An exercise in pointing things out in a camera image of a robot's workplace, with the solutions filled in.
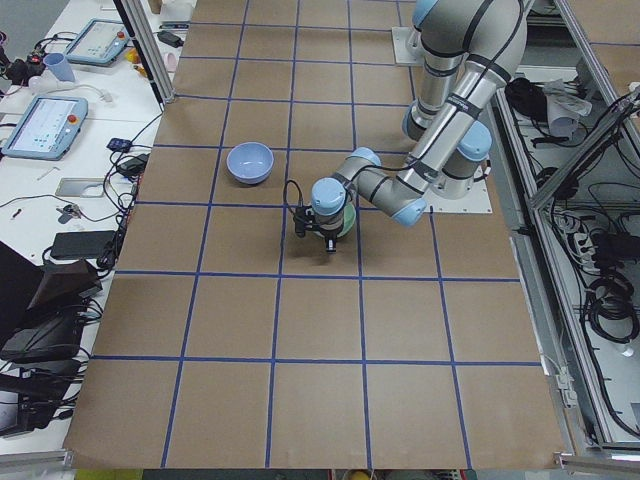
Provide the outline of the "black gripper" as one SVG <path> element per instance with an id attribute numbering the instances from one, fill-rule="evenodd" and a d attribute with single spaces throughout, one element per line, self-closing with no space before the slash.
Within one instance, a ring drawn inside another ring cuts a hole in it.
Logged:
<path id="1" fill-rule="evenodd" d="M 325 241 L 325 249 L 327 253 L 335 253 L 337 250 L 337 239 L 339 238 L 339 234 L 341 233 L 341 229 L 324 229 L 321 228 L 319 230 L 320 235 L 324 238 Z"/>

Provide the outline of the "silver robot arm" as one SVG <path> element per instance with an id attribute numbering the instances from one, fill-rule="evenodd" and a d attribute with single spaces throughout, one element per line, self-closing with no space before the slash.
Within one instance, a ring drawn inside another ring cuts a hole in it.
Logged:
<path id="1" fill-rule="evenodd" d="M 417 2 L 412 23 L 423 51 L 423 80 L 403 120 L 413 149 L 396 170 L 384 167 L 369 148 L 354 150 L 331 176 L 314 183 L 310 204 L 292 210 L 296 235 L 314 231 L 333 253 L 349 229 L 344 212 L 356 197 L 412 226 L 438 180 L 471 177 L 458 167 L 483 159 L 491 145 L 478 118 L 521 62 L 527 13 L 522 1 Z"/>

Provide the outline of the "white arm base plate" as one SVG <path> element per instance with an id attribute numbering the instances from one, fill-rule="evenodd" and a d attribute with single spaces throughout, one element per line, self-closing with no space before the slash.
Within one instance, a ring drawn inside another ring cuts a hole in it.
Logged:
<path id="1" fill-rule="evenodd" d="M 481 166 L 472 176 L 462 180 L 442 171 L 423 195 L 428 208 L 434 213 L 491 214 L 493 209 L 483 174 Z"/>
<path id="2" fill-rule="evenodd" d="M 400 66 L 419 66 L 431 54 L 421 42 L 421 32 L 415 27 L 393 27 L 391 37 L 395 64 Z"/>

